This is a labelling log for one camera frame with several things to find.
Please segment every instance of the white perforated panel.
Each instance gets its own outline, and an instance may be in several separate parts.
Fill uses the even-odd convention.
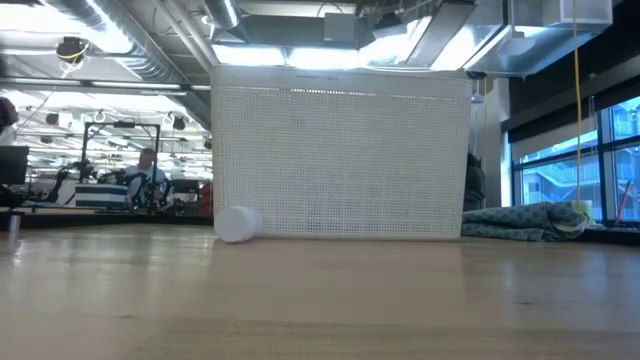
[[[283,76],[303,74],[300,87],[282,87],[280,80],[266,87],[240,75],[248,80],[234,86],[229,75],[237,71],[218,69],[212,79],[216,210],[257,208],[266,235],[273,236],[460,235],[466,81],[372,75],[335,80],[326,73],[314,80],[286,69]],[[360,77],[363,84],[386,85],[376,93],[353,91]],[[261,85],[248,86],[252,82]],[[419,84],[419,94],[449,96],[394,95],[407,92],[388,93],[394,82]]]

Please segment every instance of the white cylinder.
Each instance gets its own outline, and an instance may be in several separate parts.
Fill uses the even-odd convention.
[[[262,231],[262,215],[256,209],[232,206],[214,218],[216,234],[225,242],[250,240]]]

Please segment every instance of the pipe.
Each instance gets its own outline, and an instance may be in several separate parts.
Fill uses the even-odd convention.
[[[198,50],[198,48],[193,44],[191,39],[189,39],[189,37],[187,36],[187,33],[185,33],[184,30],[182,30],[182,27],[180,27],[180,24],[176,21],[173,15],[171,15],[171,11],[169,11],[167,6],[165,5],[164,0],[153,0],[153,3],[156,5],[156,8],[160,11],[160,13],[165,18],[167,18],[167,20],[169,21],[169,25],[171,25],[171,27],[176,32],[176,34],[178,34],[178,36],[180,37],[180,40],[182,40],[182,42],[187,46],[189,51],[196,58],[196,60],[198,61],[198,64],[200,64],[200,66],[202,66],[202,68],[205,69],[206,72],[209,72],[211,70],[211,66],[209,66],[209,61],[204,58],[200,50]]]
[[[182,21],[182,24],[184,24],[184,26],[187,27],[187,30],[189,31],[189,33],[191,33],[191,36],[193,36],[192,37],[193,41],[196,43],[196,45],[198,45],[198,47],[200,47],[200,50],[202,50],[202,53],[204,54],[204,56],[209,60],[209,62],[211,63],[211,66],[216,66],[220,64],[218,57],[213,52],[211,43],[207,44],[202,39],[200,32],[193,25],[193,23],[191,22],[191,19],[189,19],[187,14],[184,12],[184,9],[182,9],[182,7],[175,2],[175,0],[166,0],[166,2],[169,4],[170,7],[173,8],[174,14],[176,14],[177,19]]]
[[[202,5],[215,27],[229,30],[240,24],[242,14],[235,0],[202,0]]]
[[[43,0],[72,20],[82,22],[93,31],[90,40],[103,51],[126,52],[143,58],[117,59],[142,80],[148,82],[188,83],[189,79],[160,49],[146,30],[131,16],[120,1],[113,0]],[[182,104],[205,129],[210,129],[209,106],[196,93],[174,99]]]

